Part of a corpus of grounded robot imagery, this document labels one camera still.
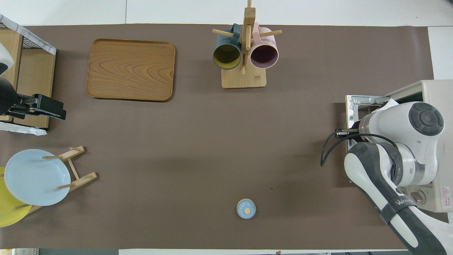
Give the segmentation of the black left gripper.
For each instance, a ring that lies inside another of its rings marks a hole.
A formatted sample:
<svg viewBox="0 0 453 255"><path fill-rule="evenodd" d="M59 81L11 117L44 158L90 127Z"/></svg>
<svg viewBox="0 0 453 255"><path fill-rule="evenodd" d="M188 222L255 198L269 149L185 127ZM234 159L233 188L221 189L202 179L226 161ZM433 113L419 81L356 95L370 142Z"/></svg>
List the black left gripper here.
<svg viewBox="0 0 453 255"><path fill-rule="evenodd" d="M33 103L34 111L40 114L60 120L66 119L67 112L64 110L64 103L42 94L34 94L34 97L18 94L8 80L0 78L1 115L19 119L25 119L26 115L37 116L38 114L30 109Z"/></svg>

